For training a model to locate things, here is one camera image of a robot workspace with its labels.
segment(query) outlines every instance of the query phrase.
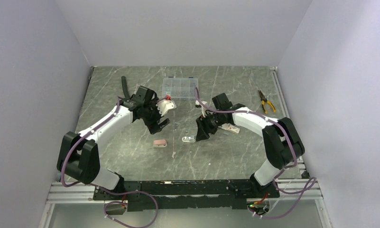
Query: tabletop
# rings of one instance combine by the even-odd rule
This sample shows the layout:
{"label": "tabletop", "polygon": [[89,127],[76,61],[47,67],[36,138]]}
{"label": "tabletop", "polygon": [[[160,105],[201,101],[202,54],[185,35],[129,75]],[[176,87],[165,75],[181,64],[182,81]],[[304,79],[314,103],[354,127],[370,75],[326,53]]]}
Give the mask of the tabletop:
{"label": "tabletop", "polygon": [[[241,103],[262,112],[258,90],[277,108],[267,107],[269,117],[284,117],[278,89],[269,67],[249,66],[125,66],[95,67],[80,112],[76,132],[105,116],[123,96],[121,76],[127,77],[130,94],[139,86],[160,96],[164,77],[198,78],[200,97],[211,98],[226,93],[233,104]],[[201,110],[195,100],[174,99],[177,109],[161,132],[151,135],[141,120],[123,128],[99,151],[101,166],[130,181],[248,179],[265,161],[263,139],[248,129],[239,134],[219,129],[209,140],[182,142],[183,136],[196,135],[195,119]],[[167,147],[154,148],[153,141],[166,139]],[[298,167],[287,170],[281,178],[301,178]]]}

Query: plastic box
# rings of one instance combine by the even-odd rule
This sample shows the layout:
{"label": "plastic box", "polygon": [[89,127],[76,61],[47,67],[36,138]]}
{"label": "plastic box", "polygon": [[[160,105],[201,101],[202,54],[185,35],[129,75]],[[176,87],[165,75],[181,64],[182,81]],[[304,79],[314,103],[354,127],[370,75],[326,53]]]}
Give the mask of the plastic box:
{"label": "plastic box", "polygon": [[194,87],[198,87],[198,78],[163,78],[162,97],[195,99]]}

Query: pliers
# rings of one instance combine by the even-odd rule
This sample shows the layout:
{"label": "pliers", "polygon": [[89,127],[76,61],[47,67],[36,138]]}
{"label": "pliers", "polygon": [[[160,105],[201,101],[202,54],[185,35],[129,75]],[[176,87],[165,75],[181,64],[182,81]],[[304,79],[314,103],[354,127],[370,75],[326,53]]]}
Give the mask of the pliers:
{"label": "pliers", "polygon": [[265,109],[265,103],[269,104],[272,108],[272,111],[276,112],[276,109],[274,107],[274,105],[271,103],[271,101],[269,101],[265,96],[264,94],[261,92],[261,90],[258,91],[258,94],[260,95],[260,98],[261,98],[261,107],[262,107],[262,111],[265,113],[265,114],[268,114],[267,110]]}

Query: pink eraser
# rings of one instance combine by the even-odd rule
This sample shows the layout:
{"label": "pink eraser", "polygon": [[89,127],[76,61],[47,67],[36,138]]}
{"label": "pink eraser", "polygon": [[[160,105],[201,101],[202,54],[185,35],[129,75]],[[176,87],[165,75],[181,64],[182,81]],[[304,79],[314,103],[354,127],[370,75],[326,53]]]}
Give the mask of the pink eraser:
{"label": "pink eraser", "polygon": [[166,147],[167,141],[165,139],[159,139],[153,141],[153,147]]}

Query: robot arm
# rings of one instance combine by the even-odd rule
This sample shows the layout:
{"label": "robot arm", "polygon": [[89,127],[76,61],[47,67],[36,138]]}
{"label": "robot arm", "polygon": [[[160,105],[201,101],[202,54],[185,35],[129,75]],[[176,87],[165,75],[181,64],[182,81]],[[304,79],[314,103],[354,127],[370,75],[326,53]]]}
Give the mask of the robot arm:
{"label": "robot arm", "polygon": [[[209,139],[209,134],[215,134],[218,127],[222,124],[234,124],[251,130],[264,139],[267,159],[263,165],[251,175],[257,191],[263,191],[267,188],[281,170],[293,162],[293,156],[290,152],[289,145],[281,140],[283,133],[273,123],[266,121],[260,116],[251,114],[251,110],[242,104],[233,105],[227,98],[226,94],[220,94],[212,101],[219,111],[232,111],[232,113],[209,113],[197,118],[197,136],[196,141]],[[281,125],[292,142],[293,149],[297,157],[304,154],[305,149],[292,121],[285,117],[282,119],[268,118]]]}
{"label": "robot arm", "polygon": [[151,134],[160,132],[169,119],[159,122],[171,109],[176,108],[173,101],[159,100],[155,91],[140,86],[137,93],[131,98],[123,98],[106,116],[89,128],[78,134],[68,132],[65,134],[57,162],[57,169],[61,171],[65,158],[75,144],[65,173],[84,184],[95,184],[109,190],[120,192],[124,188],[124,178],[105,168],[100,167],[99,148],[125,126],[137,119],[142,119]]}

